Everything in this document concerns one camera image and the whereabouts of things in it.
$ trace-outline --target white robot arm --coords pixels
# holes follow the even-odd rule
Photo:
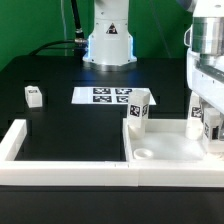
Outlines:
[[[133,67],[133,38],[128,32],[129,0],[94,0],[94,30],[84,65],[103,71]]]
[[[187,81],[192,98],[200,98],[203,143],[208,152],[224,152],[224,0],[177,1],[193,12],[192,26],[185,34]]]

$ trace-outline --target marker sheet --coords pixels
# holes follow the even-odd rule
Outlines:
[[[148,88],[75,87],[72,104],[128,104],[128,95],[133,90],[150,92]],[[156,105],[150,96],[150,105]]]

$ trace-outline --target circular well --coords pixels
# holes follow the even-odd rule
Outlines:
[[[140,149],[136,149],[134,151],[134,158],[135,159],[152,159],[153,157],[153,152],[149,149],[145,149],[145,148],[140,148]]]

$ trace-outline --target small white cube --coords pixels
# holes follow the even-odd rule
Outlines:
[[[141,128],[148,119],[150,92],[134,90],[129,94],[127,119],[128,125]]]
[[[220,112],[215,108],[204,110],[203,145],[209,153],[224,152],[224,142],[219,140]]]
[[[25,98],[29,108],[42,107],[42,94],[37,86],[25,87]]]

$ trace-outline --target black table surface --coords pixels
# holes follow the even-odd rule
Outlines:
[[[39,86],[29,109],[24,87]],[[125,105],[73,105],[74,87],[150,88],[150,118],[184,119],[190,91],[184,59],[139,59],[137,68],[100,72],[79,58],[20,56],[0,73],[0,140],[14,119],[28,135],[16,160],[125,161]],[[224,223],[224,189],[0,186],[0,223]]]
[[[184,118],[184,60],[140,59],[136,69],[99,72],[74,57],[18,57],[0,74],[0,128],[26,119],[28,136],[16,160],[124,161],[122,120],[126,105],[71,104],[74,87],[150,88],[151,118]],[[24,87],[38,86],[43,108],[29,109]]]

